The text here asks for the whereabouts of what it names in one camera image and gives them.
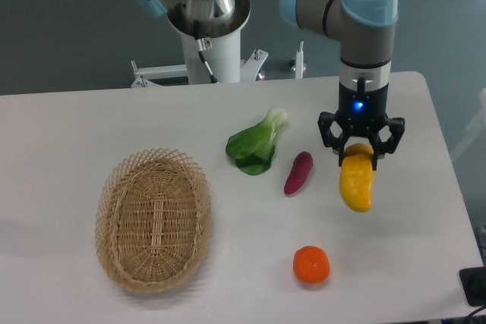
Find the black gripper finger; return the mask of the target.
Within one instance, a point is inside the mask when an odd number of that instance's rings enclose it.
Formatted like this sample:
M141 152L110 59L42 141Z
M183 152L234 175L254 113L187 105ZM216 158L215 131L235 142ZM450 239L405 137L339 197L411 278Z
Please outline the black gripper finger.
M382 140L380 132L386 128L390 135L386 140ZM373 149L372 169L377 170L379 159L383 159L386 154L394 154L403 134L405 133L404 118L390 118L387 115L380 116L373 120L370 126L370 144Z
M341 128L341 134L338 137L331 131L333 123L337 123ZM354 132L352 120L339 111L336 113L321 112L317 125L324 146L331 148L333 153L338 155L338 164L341 167L345 158L346 143Z

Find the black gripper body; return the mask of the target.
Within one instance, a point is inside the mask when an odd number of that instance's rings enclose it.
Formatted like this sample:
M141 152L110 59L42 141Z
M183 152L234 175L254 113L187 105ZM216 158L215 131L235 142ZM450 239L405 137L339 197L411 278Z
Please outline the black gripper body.
M378 143L379 131L387 125L387 97L389 86L359 94L341 83L336 123L341 128L340 140L345 145L350 137L369 139L374 146Z

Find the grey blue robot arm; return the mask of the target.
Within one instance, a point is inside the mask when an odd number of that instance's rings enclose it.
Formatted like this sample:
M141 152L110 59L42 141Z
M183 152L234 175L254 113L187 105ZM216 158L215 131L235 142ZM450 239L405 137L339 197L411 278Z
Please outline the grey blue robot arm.
M190 83L255 79L257 70L240 59L249 0L136 1L179 32ZM288 24L340 44L338 109L317 122L323 144L340 158L352 137L369 141L372 162L394 153L405 130L402 118L386 113L398 0L279 0L279 9Z

